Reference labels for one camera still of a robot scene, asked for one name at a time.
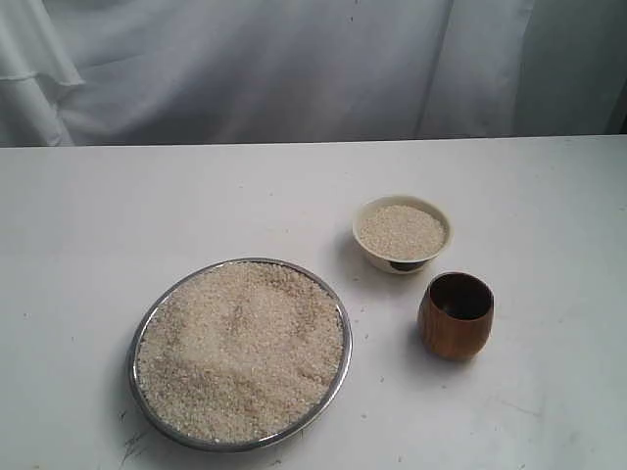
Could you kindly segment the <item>brown wooden cup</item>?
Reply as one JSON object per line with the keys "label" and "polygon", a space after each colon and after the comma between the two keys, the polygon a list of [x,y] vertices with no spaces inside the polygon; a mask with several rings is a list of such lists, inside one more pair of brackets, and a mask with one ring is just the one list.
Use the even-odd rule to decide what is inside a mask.
{"label": "brown wooden cup", "polygon": [[446,272],[427,286],[417,313],[419,338],[431,353],[447,360],[474,358],[492,330],[495,299],[480,279]]}

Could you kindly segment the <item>cream ceramic rice bowl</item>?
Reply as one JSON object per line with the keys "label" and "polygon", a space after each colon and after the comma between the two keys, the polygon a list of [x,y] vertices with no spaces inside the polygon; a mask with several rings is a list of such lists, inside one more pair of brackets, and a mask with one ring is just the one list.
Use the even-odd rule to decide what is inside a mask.
{"label": "cream ceramic rice bowl", "polygon": [[396,195],[367,203],[356,213],[352,232],[362,254],[390,274],[421,271],[450,243],[452,225],[434,205]]}

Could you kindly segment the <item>round metal rice tray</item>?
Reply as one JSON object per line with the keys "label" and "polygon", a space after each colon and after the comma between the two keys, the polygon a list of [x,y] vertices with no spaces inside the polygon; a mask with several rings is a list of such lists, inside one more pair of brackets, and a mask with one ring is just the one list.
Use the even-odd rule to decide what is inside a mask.
{"label": "round metal rice tray", "polygon": [[127,377],[142,414],[169,439],[243,452],[315,421],[342,386],[352,346],[348,313],[318,276],[279,259],[230,259],[150,306]]}

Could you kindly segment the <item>white backdrop curtain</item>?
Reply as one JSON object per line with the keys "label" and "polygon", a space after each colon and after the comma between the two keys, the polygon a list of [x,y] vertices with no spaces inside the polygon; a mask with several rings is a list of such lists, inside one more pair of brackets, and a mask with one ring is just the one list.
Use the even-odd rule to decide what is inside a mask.
{"label": "white backdrop curtain", "polygon": [[5,147],[600,134],[622,1],[5,1]]}

